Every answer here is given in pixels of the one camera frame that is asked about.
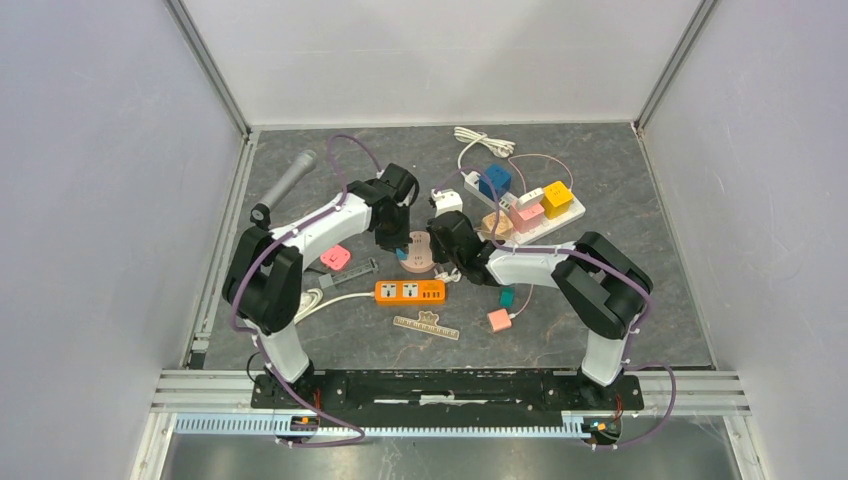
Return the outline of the pink round socket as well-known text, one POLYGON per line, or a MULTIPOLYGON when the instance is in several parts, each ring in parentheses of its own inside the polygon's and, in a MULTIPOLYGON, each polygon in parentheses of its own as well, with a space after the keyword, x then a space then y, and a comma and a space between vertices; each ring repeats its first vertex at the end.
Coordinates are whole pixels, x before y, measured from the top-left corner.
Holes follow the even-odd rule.
POLYGON ((426 231, 410 233, 410 243, 403 259, 399 259, 403 269, 414 274, 427 273, 435 268, 430 248, 430 235, 426 231))

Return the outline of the tan dragon cube socket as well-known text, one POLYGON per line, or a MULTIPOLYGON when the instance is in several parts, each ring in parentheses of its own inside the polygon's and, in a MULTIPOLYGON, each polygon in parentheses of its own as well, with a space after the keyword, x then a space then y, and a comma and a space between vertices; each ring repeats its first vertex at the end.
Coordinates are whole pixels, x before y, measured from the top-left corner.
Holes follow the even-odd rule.
POLYGON ((503 212, 492 212, 481 219, 477 232, 483 239, 509 241, 514 233, 514 225, 503 212))

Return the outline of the pink adapter plug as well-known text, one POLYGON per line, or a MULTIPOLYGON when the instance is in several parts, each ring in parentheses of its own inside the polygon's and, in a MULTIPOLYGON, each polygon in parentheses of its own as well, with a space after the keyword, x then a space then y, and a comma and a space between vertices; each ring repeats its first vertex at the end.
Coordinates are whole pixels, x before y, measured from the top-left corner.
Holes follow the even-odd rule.
POLYGON ((322 253, 320 262, 332 271, 342 271, 352 258, 351 252, 344 246, 337 244, 322 253))

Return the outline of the orange power strip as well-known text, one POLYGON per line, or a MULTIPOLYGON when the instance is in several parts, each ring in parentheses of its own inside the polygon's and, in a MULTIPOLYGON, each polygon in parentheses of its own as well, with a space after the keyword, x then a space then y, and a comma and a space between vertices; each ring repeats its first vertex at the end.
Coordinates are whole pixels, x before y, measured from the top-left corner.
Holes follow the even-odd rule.
POLYGON ((441 280, 378 281, 374 294, 380 306, 442 305, 447 300, 446 284, 441 280))

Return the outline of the white adapter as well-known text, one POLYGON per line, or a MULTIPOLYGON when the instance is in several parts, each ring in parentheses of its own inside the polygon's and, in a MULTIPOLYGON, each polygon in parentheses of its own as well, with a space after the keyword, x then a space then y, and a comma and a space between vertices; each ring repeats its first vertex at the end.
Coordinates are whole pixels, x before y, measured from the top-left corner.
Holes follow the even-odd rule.
POLYGON ((539 204, 544 198, 544 195, 545 192, 543 188, 535 188, 518 197, 514 206, 518 210, 531 208, 532 206, 539 204))

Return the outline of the yellow cube socket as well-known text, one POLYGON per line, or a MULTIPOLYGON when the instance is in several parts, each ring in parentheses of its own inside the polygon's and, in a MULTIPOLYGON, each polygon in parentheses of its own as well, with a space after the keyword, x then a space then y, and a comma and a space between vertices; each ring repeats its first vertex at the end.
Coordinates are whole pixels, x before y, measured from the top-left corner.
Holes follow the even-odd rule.
POLYGON ((543 189, 545 195, 541 205, 548 220, 553 220, 569 210, 574 194, 562 181, 555 181, 543 189))

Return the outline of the long white power strip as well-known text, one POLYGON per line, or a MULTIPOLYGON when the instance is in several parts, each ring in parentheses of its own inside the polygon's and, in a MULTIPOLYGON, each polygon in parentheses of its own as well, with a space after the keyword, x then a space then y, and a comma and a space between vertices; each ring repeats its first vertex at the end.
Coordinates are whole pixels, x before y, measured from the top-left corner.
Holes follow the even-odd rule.
POLYGON ((524 209, 518 209, 518 198, 507 192, 506 198, 499 202, 499 208, 507 215, 512 224, 511 240, 518 244, 528 244, 539 240, 580 219, 586 212, 582 203, 574 198, 568 208, 560 215, 548 218, 540 203, 524 209))

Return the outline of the pink cube charger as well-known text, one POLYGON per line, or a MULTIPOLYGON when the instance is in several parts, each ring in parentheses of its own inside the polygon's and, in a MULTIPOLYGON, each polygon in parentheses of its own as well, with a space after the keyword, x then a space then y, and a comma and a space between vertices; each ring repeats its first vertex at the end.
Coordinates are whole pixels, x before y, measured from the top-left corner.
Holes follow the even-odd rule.
POLYGON ((487 319, 493 333, 498 333, 512 327, 512 316, 506 309, 489 312, 487 319))

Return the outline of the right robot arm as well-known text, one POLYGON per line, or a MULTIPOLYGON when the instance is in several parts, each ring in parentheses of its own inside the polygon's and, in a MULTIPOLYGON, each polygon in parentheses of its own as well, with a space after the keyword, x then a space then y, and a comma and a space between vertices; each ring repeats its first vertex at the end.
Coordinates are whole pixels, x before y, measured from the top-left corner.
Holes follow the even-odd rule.
POLYGON ((580 400, 602 408, 618 393, 628 367, 629 342, 652 312, 653 282, 598 232, 560 245, 516 245, 482 239, 460 210, 445 210, 438 184, 431 191, 437 213, 427 223, 433 257, 452 263, 475 285, 527 284, 559 290, 588 328, 577 382, 580 400))

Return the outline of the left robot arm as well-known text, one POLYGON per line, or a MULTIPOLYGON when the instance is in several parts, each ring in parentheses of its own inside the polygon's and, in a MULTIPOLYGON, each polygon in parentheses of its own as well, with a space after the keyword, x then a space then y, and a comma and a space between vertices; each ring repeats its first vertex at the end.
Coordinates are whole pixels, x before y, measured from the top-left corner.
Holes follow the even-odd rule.
POLYGON ((292 165, 250 211, 250 227, 239 238, 222 287, 231 306, 233 330, 250 334, 267 368, 277 377, 275 392, 290 407, 306 405, 314 381, 312 362, 302 348, 295 317, 303 273, 342 241, 371 232, 388 252, 407 250, 410 213, 420 184, 407 169, 390 163, 364 181, 343 182, 322 208, 284 227, 271 228, 271 212, 317 164, 312 150, 292 165))

